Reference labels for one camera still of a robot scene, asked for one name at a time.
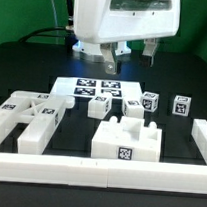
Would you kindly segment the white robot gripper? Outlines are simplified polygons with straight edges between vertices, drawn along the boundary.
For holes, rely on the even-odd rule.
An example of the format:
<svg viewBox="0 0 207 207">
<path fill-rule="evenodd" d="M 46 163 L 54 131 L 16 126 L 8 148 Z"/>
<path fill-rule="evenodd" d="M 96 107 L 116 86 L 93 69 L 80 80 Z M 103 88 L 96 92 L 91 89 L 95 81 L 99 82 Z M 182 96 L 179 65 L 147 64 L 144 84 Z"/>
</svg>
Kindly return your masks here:
<svg viewBox="0 0 207 207">
<path fill-rule="evenodd" d="M 102 43 L 107 74 L 117 73 L 117 41 L 145 39 L 142 63 L 151 67 L 158 37 L 179 29 L 180 6 L 180 0 L 75 0 L 74 33 L 82 42 Z"/>
</svg>

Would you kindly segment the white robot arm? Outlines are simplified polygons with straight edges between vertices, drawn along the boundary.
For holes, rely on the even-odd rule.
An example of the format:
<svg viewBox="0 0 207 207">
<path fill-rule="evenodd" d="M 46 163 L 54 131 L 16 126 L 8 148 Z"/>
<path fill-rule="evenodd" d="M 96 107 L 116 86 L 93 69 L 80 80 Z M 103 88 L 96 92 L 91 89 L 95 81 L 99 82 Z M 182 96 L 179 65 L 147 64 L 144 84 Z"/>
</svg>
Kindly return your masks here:
<svg viewBox="0 0 207 207">
<path fill-rule="evenodd" d="M 150 65 L 159 39 L 177 33 L 180 6 L 180 0 L 75 0 L 74 34 L 83 52 L 102 54 L 108 74 L 118 72 L 128 41 L 145 43 L 142 58 Z"/>
</svg>

